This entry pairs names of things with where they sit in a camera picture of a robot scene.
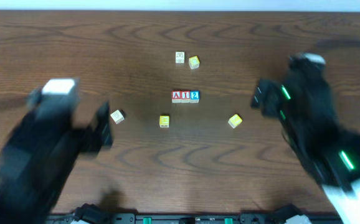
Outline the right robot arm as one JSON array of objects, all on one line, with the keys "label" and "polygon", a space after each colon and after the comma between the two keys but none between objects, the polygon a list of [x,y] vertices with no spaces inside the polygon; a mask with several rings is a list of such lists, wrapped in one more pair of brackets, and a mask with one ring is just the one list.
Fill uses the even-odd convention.
[{"label": "right robot arm", "polygon": [[317,54],[291,56],[284,80],[261,78],[250,105],[279,120],[285,141],[342,222],[360,223],[360,134],[339,122],[325,65]]}]

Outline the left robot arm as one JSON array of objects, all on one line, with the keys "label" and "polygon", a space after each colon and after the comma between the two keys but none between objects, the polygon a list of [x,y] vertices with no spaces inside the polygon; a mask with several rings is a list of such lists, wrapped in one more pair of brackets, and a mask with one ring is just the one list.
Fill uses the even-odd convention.
[{"label": "left robot arm", "polygon": [[29,110],[0,153],[0,223],[44,223],[77,157],[113,144],[109,104],[96,111],[95,124],[75,128],[77,103],[75,90],[29,95]]}]

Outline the blue number 2 block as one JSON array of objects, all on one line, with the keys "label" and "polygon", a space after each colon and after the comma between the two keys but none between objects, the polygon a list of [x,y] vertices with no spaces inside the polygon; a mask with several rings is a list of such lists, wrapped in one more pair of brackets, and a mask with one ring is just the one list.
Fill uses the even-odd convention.
[{"label": "blue number 2 block", "polygon": [[190,103],[198,103],[200,100],[200,93],[198,90],[190,91]]}]

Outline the red letter A block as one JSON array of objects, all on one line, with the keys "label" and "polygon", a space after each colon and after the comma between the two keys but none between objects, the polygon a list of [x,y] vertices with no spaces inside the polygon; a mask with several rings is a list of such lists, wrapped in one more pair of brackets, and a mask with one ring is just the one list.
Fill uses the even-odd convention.
[{"label": "red letter A block", "polygon": [[172,103],[180,103],[181,102],[181,91],[172,91],[171,92],[171,100],[172,100]]}]

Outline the red letter I block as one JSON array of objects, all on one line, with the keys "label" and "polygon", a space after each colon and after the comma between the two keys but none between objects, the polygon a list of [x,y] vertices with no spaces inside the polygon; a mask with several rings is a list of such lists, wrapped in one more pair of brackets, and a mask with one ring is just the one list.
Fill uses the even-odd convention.
[{"label": "red letter I block", "polygon": [[181,103],[189,103],[191,100],[190,91],[181,91]]}]

